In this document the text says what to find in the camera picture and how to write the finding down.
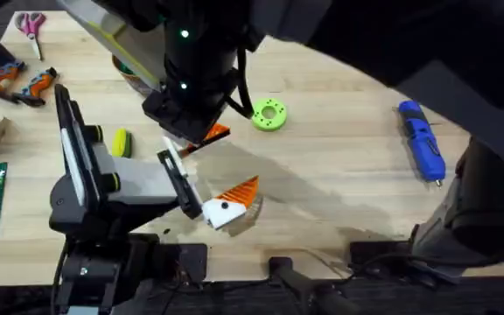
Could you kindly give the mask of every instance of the scissors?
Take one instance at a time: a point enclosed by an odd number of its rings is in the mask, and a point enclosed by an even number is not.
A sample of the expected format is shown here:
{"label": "scissors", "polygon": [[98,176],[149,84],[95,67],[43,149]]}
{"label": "scissors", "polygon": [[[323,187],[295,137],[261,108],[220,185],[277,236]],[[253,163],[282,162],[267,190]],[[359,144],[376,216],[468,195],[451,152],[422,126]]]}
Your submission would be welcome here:
{"label": "scissors", "polygon": [[40,26],[46,21],[46,16],[40,12],[19,13],[15,17],[15,26],[23,32],[26,37],[31,41],[32,49],[39,60],[43,60],[42,52],[40,51],[37,36],[39,35]]}

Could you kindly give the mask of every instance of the blue electric screwdriver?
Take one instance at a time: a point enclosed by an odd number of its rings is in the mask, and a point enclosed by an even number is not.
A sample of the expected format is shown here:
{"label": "blue electric screwdriver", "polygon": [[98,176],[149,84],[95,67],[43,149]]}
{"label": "blue electric screwdriver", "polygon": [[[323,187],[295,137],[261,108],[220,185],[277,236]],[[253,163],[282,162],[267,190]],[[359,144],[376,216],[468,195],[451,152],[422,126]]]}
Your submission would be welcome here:
{"label": "blue electric screwdriver", "polygon": [[424,112],[415,101],[403,101],[399,109],[409,137],[409,147],[423,179],[442,186],[442,180],[445,179],[445,161],[438,150],[437,139]]}

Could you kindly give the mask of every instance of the black wire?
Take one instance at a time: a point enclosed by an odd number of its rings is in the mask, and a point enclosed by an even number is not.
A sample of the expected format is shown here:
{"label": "black wire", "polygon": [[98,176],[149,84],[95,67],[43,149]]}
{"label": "black wire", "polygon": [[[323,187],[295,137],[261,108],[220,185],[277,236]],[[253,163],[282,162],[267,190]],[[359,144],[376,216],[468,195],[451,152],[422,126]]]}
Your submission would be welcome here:
{"label": "black wire", "polygon": [[246,118],[252,117],[254,114],[254,108],[252,107],[252,101],[250,100],[249,86],[246,82],[246,48],[240,46],[236,49],[236,58],[238,59],[238,95],[241,97],[242,106],[233,100],[232,98],[227,98],[227,103],[234,110],[238,111],[241,115]]}
{"label": "black wire", "polygon": [[[228,292],[238,291],[238,290],[242,290],[242,289],[246,289],[246,288],[252,288],[252,287],[255,287],[258,285],[266,284],[268,281],[269,280],[262,280],[262,281],[256,281],[253,283],[245,283],[243,285],[230,286],[227,288],[223,288],[221,290],[215,290],[215,293],[228,293]],[[185,294],[185,295],[190,295],[190,296],[191,295],[199,295],[199,294],[208,294],[208,293],[212,293],[212,292],[209,292],[208,290],[206,290],[206,288],[208,286],[211,286],[212,284],[213,283],[207,283],[206,285],[204,285],[204,288],[201,290],[180,290],[178,288],[178,290],[176,290],[176,292],[179,294]],[[172,287],[166,286],[164,284],[160,284],[160,286],[167,291],[170,291],[170,292],[175,291],[175,289],[173,289]]]}
{"label": "black wire", "polygon": [[165,315],[166,312],[168,311],[169,306],[171,306],[172,300],[176,295],[179,293],[179,288],[182,285],[182,279],[180,279],[180,276],[178,276],[178,284],[174,290],[171,291],[171,295],[168,297],[168,300],[166,301],[166,304],[164,304],[163,311],[161,311],[161,315]]}
{"label": "black wire", "polygon": [[339,281],[338,284],[348,284],[353,280],[355,277],[359,276],[360,274],[364,273],[368,267],[371,265],[381,262],[381,261],[387,261],[387,260],[394,260],[394,259],[404,259],[407,261],[414,261],[414,262],[421,262],[421,263],[427,263],[430,265],[440,265],[440,266],[445,266],[445,267],[458,267],[458,268],[481,268],[481,267],[487,267],[491,266],[497,263],[501,263],[504,261],[504,250],[501,251],[500,253],[496,255],[492,255],[488,258],[484,258],[482,260],[478,261],[473,261],[473,262],[456,262],[456,261],[449,261],[449,260],[444,260],[444,259],[439,259],[439,258],[431,258],[431,257],[423,257],[420,255],[412,255],[412,254],[405,254],[405,253],[388,253],[388,254],[383,254],[383,255],[378,255],[377,257],[374,257],[367,262],[363,263],[359,268],[356,268],[355,271],[346,279]]}
{"label": "black wire", "polygon": [[55,315],[56,313],[56,297],[58,295],[58,286],[60,285],[61,270],[63,268],[63,262],[66,260],[68,248],[69,248],[69,240],[66,238],[66,240],[63,243],[63,248],[61,249],[61,254],[59,254],[58,266],[56,267],[56,271],[53,274],[52,293],[50,296],[51,315]]}

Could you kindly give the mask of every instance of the wooden tabletop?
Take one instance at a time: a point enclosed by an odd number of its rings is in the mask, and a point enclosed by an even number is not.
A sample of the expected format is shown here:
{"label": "wooden tabletop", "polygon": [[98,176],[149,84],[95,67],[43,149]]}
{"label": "wooden tabletop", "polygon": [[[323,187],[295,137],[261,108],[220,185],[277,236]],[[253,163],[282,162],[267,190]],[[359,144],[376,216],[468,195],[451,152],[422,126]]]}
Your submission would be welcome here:
{"label": "wooden tabletop", "polygon": [[[144,115],[143,97],[114,69],[110,53],[65,12],[45,14],[39,34],[44,62],[12,23],[3,36],[29,66],[13,88],[55,67],[86,123],[104,128],[108,146],[124,127],[134,136],[134,158],[157,161],[155,153],[164,148],[161,129]],[[265,278],[271,256],[292,257],[309,277],[346,277],[349,242],[406,239],[445,196],[446,189],[424,184],[414,172],[395,112],[402,95],[333,59],[271,38],[250,55],[247,71],[252,99],[283,102],[287,123],[261,132],[228,109],[220,122],[232,135],[186,165],[213,195],[259,175],[262,206],[221,231],[179,210],[139,229],[164,242],[205,242],[209,280]],[[9,163],[0,285],[49,284],[64,240],[48,227],[50,191],[64,169],[52,89],[45,99],[43,108],[0,101],[0,116],[13,121],[0,145],[0,162]],[[468,135],[425,112],[446,160],[448,186]],[[167,228],[171,232],[163,235]],[[466,274],[504,275],[504,265]]]}

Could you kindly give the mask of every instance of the orange object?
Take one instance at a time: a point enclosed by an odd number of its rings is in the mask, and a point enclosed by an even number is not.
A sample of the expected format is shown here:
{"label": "orange object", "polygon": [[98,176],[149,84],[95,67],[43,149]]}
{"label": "orange object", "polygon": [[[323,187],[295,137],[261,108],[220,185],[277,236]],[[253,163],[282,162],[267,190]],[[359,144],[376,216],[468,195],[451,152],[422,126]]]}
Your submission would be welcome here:
{"label": "orange object", "polygon": [[18,74],[25,69],[23,61],[14,61],[0,67],[0,98],[9,102],[17,103],[17,100],[11,95],[5,93],[5,89],[14,81]]}
{"label": "orange object", "polygon": [[0,68],[0,92],[3,92],[6,85],[3,84],[5,80],[14,81],[18,77],[19,68],[15,66],[9,66],[7,68]]}
{"label": "orange object", "polygon": [[230,134],[230,128],[227,126],[224,126],[220,123],[216,123],[210,130],[207,132],[206,138],[203,140],[203,143],[201,145],[195,146],[193,144],[188,144],[188,146],[180,150],[178,154],[180,155],[181,158],[185,158],[190,155],[190,153],[196,151],[197,149],[200,149],[208,144],[211,144],[223,137],[226,137]]}
{"label": "orange object", "polygon": [[40,92],[49,88],[57,76],[56,69],[51,67],[32,79],[21,93],[13,93],[13,97],[32,107],[42,106],[46,102],[40,97]]}
{"label": "orange object", "polygon": [[54,68],[49,68],[48,70],[41,73],[39,76],[31,80],[31,84],[28,87],[25,87],[23,90],[23,94],[28,94],[32,97],[40,97],[40,91],[47,89],[52,84],[52,81],[55,77],[58,76],[58,73]]}
{"label": "orange object", "polygon": [[[206,138],[203,139],[203,142],[207,142],[207,140],[210,140],[211,138],[223,133],[229,131],[230,128],[227,126],[224,126],[220,123],[216,123],[210,130],[207,132]],[[190,149],[192,147],[195,147],[195,145],[190,144],[188,145],[187,149]]]}
{"label": "orange object", "polygon": [[252,202],[258,193],[258,182],[258,177],[254,176],[244,183],[237,185],[217,196],[217,199],[238,202],[248,208],[252,205]]}

